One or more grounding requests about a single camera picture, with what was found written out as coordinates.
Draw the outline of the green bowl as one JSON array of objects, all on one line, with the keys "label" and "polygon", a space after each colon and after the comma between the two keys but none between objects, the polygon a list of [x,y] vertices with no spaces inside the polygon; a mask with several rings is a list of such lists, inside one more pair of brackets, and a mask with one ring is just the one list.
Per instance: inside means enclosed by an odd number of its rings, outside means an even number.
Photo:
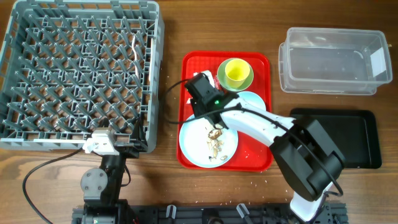
[{"label": "green bowl", "polygon": [[225,90],[233,91],[233,92],[243,91],[243,90],[247,89],[252,84],[252,82],[254,80],[254,71],[253,71],[252,67],[249,65],[250,72],[249,72],[247,79],[243,82],[243,84],[237,88],[230,87],[227,84],[227,76],[226,76],[226,72],[225,72],[225,67],[231,60],[233,60],[233,58],[229,58],[229,59],[225,60],[218,67],[218,71],[217,71],[218,81],[219,81],[220,85],[223,87],[223,89],[225,89]]}]

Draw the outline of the yellow cup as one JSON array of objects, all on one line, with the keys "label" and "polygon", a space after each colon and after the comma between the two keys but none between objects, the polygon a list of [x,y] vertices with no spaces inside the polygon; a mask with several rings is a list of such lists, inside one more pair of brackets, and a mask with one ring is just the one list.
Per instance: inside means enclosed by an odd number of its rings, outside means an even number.
[{"label": "yellow cup", "polygon": [[240,58],[231,59],[224,68],[227,85],[231,88],[240,87],[248,78],[251,66]]}]

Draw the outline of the red snack wrapper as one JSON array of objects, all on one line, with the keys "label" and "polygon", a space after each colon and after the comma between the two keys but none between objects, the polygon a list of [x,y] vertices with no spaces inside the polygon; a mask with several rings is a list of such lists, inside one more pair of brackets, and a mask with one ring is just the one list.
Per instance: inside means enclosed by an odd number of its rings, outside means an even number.
[{"label": "red snack wrapper", "polygon": [[219,83],[218,78],[217,78],[216,75],[212,75],[211,76],[210,83],[216,89],[218,89],[218,90],[220,89],[220,83]]}]

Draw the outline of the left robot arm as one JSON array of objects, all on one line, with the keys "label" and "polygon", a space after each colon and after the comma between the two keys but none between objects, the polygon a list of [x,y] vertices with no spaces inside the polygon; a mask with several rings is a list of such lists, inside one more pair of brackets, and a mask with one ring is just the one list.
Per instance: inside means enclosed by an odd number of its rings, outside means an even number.
[{"label": "left robot arm", "polygon": [[73,223],[139,223],[128,201],[119,198],[124,186],[123,175],[129,173],[126,160],[138,158],[139,153],[116,146],[114,134],[110,121],[105,118],[82,147],[86,153],[99,155],[101,164],[86,171],[81,178],[85,204],[81,216],[74,218]]}]

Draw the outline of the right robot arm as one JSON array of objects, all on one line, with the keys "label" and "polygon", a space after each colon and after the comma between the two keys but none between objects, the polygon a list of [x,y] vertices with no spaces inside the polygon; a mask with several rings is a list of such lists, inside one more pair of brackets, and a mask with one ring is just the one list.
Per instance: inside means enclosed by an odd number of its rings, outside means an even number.
[{"label": "right robot arm", "polygon": [[200,73],[185,84],[191,95],[195,119],[205,118],[214,127],[233,129],[267,146],[284,179],[294,191],[290,209],[303,222],[320,212],[331,186],[337,183],[345,157],[315,119],[283,117],[262,110],[236,93],[225,93]]}]

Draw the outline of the pink utensil in rack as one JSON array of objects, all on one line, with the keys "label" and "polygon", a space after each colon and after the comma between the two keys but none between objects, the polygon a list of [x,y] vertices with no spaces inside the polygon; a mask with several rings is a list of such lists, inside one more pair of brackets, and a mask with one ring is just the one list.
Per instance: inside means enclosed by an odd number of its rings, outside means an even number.
[{"label": "pink utensil in rack", "polygon": [[132,36],[131,48],[132,48],[132,52],[134,54],[133,64],[134,64],[135,74],[136,74],[136,77],[139,78],[141,75],[141,66],[140,66],[140,62],[139,62],[140,58],[138,57],[135,47],[136,47],[136,35],[134,34]]}]

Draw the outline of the grey dishwasher rack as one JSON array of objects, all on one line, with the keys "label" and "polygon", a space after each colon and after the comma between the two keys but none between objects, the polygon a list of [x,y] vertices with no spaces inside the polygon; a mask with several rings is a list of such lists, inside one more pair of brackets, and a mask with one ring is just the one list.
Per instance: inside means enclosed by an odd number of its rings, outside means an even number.
[{"label": "grey dishwasher rack", "polygon": [[79,149],[105,118],[128,146],[142,118],[152,152],[163,49],[154,1],[16,1],[1,46],[1,147]]}]

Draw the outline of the food scraps on plate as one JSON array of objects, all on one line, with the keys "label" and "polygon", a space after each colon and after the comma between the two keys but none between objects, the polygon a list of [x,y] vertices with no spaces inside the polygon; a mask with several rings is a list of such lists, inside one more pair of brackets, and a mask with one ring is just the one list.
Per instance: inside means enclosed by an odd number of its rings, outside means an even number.
[{"label": "food scraps on plate", "polygon": [[209,151],[211,152],[211,154],[208,156],[210,162],[215,161],[218,157],[218,153],[222,151],[224,142],[219,140],[222,134],[223,130],[217,128],[212,129],[208,133],[208,139],[206,140],[206,143],[208,145]]}]

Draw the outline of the small light blue bowl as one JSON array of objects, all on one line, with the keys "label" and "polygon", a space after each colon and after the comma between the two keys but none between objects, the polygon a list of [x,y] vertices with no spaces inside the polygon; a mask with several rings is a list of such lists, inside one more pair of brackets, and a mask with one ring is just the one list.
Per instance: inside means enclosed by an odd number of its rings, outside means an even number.
[{"label": "small light blue bowl", "polygon": [[257,112],[267,110],[265,102],[259,95],[250,91],[241,91],[238,95],[242,100],[241,104],[244,109]]}]

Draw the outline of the large light blue plate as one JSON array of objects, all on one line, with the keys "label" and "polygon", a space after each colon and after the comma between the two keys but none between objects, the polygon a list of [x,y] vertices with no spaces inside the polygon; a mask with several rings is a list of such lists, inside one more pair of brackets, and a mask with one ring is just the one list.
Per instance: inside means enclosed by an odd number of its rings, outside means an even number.
[{"label": "large light blue plate", "polygon": [[[224,144],[217,159],[210,162],[208,156],[211,152],[206,140],[208,133],[215,128],[223,130],[219,140],[222,140]],[[196,119],[194,115],[188,118],[187,123],[182,124],[179,134],[179,144],[183,155],[189,162],[201,168],[215,168],[227,163],[234,156],[238,142],[237,131],[222,128],[220,125],[213,126],[207,119]]]}]

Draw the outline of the red plastic tray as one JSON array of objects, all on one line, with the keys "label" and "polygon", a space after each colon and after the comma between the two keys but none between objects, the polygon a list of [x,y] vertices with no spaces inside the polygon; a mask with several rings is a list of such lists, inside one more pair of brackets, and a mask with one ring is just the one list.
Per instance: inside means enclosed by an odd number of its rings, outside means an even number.
[{"label": "red plastic tray", "polygon": [[[241,58],[247,61],[254,70],[254,81],[248,91],[259,95],[267,111],[272,111],[271,72],[268,59],[257,52],[231,51],[192,51],[182,61],[181,79],[191,78],[195,72],[208,70],[215,77],[222,71],[221,64],[227,59]],[[216,166],[215,170],[233,170],[260,172],[272,164],[272,154],[268,147],[250,136],[238,133],[237,150],[229,156],[226,163]]]}]

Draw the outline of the clear plastic bin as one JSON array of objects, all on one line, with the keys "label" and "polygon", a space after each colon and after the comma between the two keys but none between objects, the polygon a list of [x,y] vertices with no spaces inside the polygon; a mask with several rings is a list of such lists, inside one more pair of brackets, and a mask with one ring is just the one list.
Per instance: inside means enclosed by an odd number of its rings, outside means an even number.
[{"label": "clear plastic bin", "polygon": [[286,93],[373,95],[393,79],[379,30],[291,27],[279,46],[278,69]]}]

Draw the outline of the black tray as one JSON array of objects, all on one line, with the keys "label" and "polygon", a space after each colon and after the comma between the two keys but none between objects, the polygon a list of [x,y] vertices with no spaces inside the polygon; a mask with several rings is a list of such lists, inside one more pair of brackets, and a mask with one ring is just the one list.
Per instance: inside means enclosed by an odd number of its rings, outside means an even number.
[{"label": "black tray", "polygon": [[295,108],[290,116],[297,119],[310,116],[318,120],[345,156],[347,168],[382,166],[377,123],[371,111]]}]

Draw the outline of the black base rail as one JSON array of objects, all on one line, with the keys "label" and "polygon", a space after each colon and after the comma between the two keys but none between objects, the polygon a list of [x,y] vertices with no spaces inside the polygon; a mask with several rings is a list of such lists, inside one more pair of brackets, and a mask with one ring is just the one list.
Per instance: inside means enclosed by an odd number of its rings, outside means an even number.
[{"label": "black base rail", "polygon": [[75,208],[72,223],[303,223],[287,203],[246,205],[244,208],[132,206],[126,213],[117,208],[109,212]]}]

